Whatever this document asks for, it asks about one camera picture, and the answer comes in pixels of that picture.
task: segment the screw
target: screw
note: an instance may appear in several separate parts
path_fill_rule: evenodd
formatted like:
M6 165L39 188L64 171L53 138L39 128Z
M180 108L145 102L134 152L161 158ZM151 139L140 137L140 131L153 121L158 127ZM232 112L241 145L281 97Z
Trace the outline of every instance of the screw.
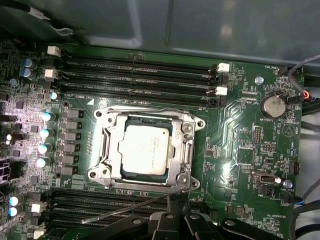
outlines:
M226 225L228 225L228 226L234 226L234 225L236 225L235 222L234 222L234 221L231 221L231 220L227 220L227 221L225 221L224 223L225 223Z
M257 84L257 85L263 84L264 81L265 81L265 79L264 79L262 76L257 76L257 77L255 78L255 80L254 80L255 84Z
M181 174L179 177L178 177L178 181L179 183L185 183L187 181L187 177L183 174Z
M200 217L199 217L199 215L197 215L197 214L192 214L192 215L190 216L190 218L192 218L192 219L198 219L198 218L200 218Z
M133 223L134 223L134 224L140 224L140 223L141 223L141 220L139 220L139 219L133 220Z
M190 123L186 123L182 128L183 132L190 133L192 131L192 125Z
M106 168L102 171L102 174L103 174L103 175L109 176L110 173L111 173L111 171L110 171L110 168L108 168L108 167L106 167Z
M294 186L294 184L290 180L285 180L283 182L283 186L285 189L291 189Z

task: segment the cable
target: cable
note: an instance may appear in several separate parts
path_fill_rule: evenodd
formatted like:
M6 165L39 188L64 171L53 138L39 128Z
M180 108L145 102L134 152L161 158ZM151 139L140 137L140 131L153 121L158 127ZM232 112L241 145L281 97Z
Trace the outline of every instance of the cable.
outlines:
M82 224L88 224L88 223L96 222L96 221L99 221L99 220L101 220L101 219L104 219L104 218L113 216L113 215L123 214L123 213L125 213L125 212L132 211L132 210L134 210L134 209L137 209L137 208L139 208L139 207L142 207L142 206L144 206L144 205L147 205L147 204L156 202L156 201L158 201L158 200L164 199L164 198L168 197L169 195L178 194L178 193L183 192L183 191L185 191L185 189L180 190L180 191L177 191L177 192L174 192L174 193L169 193L169 194L166 194L166 195L163 195L163 196L155 197L155 198L152 198L152 199L150 199L150 200L143 201L143 202L140 202L140 203L138 203L138 204L135 204L135 205L132 205L132 206L129 206L129 207L126 207L126 208L122 208L122 209L119 209L119 210L110 211L110 212L108 212L108 213L106 213L106 214L103 214L103 215L100 215L100 216L94 216L94 217L90 217L90 218L87 218L87 219L82 219L82 220L81 220L81 223L82 223Z
M312 56L312 57L309 57L301 62L299 62L297 65L295 65L293 68L291 68L291 70L289 71L288 73L288 79L290 81L290 83L292 83L292 85L298 89L300 92L303 92L304 89L303 87L297 82L297 80L292 76L295 72L295 70L297 70L298 68L301 68L303 65L307 64L307 63L310 63L310 62L313 62L315 60L318 60L320 59L320 54L319 55L316 55L316 56Z
M307 121L301 121L301 128L320 133L320 125L314 125Z
M295 202L294 204L303 205L303 204L305 204L305 200L302 199L301 201L297 201L297 202Z
M303 98L304 100L308 100L310 98L310 93L306 90L303 90Z
M302 206L298 206L295 208L292 212L292 215L289 219L289 239L290 240L296 240L296 221L297 218L299 217L300 214L314 211L314 210L319 210L320 209L320 200L312 201L310 203L304 204Z
M305 193L302 195L301 198L306 200L307 197L319 186L320 186L320 178L305 191Z
M295 239L298 239L308 233L320 231L320 224L310 224L306 226L302 226L295 230Z
M2 203L6 199L6 195L4 195L2 191L0 191L0 193L2 194L2 196L0 197L0 203Z

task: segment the motherboard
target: motherboard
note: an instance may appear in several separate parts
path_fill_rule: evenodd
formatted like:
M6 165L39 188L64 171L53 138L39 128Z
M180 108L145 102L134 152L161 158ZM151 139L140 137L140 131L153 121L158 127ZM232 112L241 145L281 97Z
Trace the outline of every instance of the motherboard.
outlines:
M167 201L82 220L181 191L288 239L302 102L286 69L3 40L0 239L80 239Z

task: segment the capacitor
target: capacitor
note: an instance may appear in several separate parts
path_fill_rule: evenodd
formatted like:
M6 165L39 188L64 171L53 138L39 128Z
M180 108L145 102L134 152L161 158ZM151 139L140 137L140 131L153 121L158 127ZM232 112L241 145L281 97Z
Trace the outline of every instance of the capacitor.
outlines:
M54 134L55 134L55 131L51 128L42 129L39 132L40 137L42 137L43 139L52 138L54 136Z
M285 180L285 181L283 182L283 187L284 187L285 189L292 189L293 186L294 186L294 184L293 184L292 181L290 181L290 180Z
M10 115L3 115L0 114L0 122L11 122L11 116Z
M25 68L22 71L22 76L24 76L27 79L34 80L37 75L34 71L30 70L29 68Z
M260 111L268 119L280 118L287 109L286 100L278 93L266 96L260 102Z
M56 115L52 112L44 112L41 118L45 122L52 122L56 119Z
M50 98L52 100L55 100L55 101L60 101L61 100L61 94L58 94L56 92L51 92L50 93Z
M8 134L5 137L5 139L7 141L19 141L19 140L24 139L24 136L21 133L11 133L11 134Z
M51 164L51 158L50 157L41 157L39 158L35 165L38 167L38 168L44 168L45 166L49 166Z
M16 87L16 86L18 86L18 84L19 84L19 81L17 79L15 79L15 78L10 79L10 85L12 87Z
M14 207L9 208L8 215L10 217L15 217L17 214L21 213L24 210L24 206L18 204Z
M35 70L38 67L37 63L34 60L31 60L30 58L24 59L23 64L26 68L31 70Z
M25 200L25 196L22 194L18 194L10 197L9 204L14 207L14 206L17 206L18 204L21 204L24 200Z
M50 143L43 143L38 146L38 151L41 154L50 153L52 151L53 147Z

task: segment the cpu socket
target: cpu socket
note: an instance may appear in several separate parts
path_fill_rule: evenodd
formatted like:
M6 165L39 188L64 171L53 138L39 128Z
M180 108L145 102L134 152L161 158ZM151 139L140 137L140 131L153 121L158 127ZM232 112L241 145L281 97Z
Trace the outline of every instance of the cpu socket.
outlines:
M94 112L99 164L88 177L105 188L174 193L195 190L195 132L206 122L189 111L114 105Z

